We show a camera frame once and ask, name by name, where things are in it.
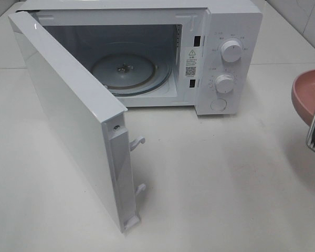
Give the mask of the pink plate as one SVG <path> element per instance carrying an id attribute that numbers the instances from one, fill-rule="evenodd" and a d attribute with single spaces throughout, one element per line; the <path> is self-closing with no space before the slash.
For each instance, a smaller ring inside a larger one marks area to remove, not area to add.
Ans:
<path id="1" fill-rule="evenodd" d="M 292 84 L 291 101 L 299 117 L 310 126 L 315 112 L 315 69 L 296 77 Z"/>

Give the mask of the round door release button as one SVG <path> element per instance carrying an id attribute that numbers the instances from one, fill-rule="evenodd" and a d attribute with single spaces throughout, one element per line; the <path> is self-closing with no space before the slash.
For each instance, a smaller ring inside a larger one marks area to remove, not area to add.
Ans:
<path id="1" fill-rule="evenodd" d="M 213 111 L 222 112 L 226 109 L 227 101 L 222 98 L 215 99 L 211 102 L 211 109 Z"/>

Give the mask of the white dial knob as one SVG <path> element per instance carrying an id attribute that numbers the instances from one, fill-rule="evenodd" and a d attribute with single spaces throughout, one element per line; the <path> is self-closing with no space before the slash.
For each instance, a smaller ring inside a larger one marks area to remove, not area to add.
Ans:
<path id="1" fill-rule="evenodd" d="M 222 43 L 220 47 L 221 57 L 225 62 L 236 62 L 242 55 L 242 44 L 239 40 L 231 38 Z"/>
<path id="2" fill-rule="evenodd" d="M 215 79 L 215 88 L 218 93 L 229 93 L 234 89 L 234 77 L 223 74 Z"/>

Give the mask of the white microwave door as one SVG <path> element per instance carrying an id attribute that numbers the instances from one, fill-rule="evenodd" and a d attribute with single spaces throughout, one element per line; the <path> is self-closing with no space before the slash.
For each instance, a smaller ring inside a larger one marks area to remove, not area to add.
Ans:
<path id="1" fill-rule="evenodd" d="M 38 99 L 52 129 L 121 232 L 139 222 L 125 126 L 126 107 L 28 12 L 9 15 Z"/>

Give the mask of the white microwave oven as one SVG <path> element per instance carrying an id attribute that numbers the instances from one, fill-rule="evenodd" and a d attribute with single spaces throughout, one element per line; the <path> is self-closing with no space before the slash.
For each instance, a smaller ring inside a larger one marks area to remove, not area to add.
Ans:
<path id="1" fill-rule="evenodd" d="M 115 96 L 104 87 L 126 108 L 192 106 L 199 116 L 238 111 L 263 18 L 252 1 L 26 1 L 16 12 L 21 11 L 30 13 L 90 73 L 109 54 L 164 60 L 171 74 L 150 92 Z M 228 63 L 220 48 L 231 38 L 241 42 L 243 51 Z M 215 88 L 215 79 L 223 74 L 234 77 L 229 93 Z M 218 98 L 227 101 L 222 112 L 211 109 Z"/>

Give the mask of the glass turntable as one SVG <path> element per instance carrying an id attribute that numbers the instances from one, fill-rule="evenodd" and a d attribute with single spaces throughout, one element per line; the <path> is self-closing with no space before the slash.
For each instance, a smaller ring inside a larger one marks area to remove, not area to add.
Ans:
<path id="1" fill-rule="evenodd" d="M 134 53 L 109 54 L 91 67 L 92 75 L 115 96 L 150 92 L 164 84 L 171 71 L 164 60 Z"/>

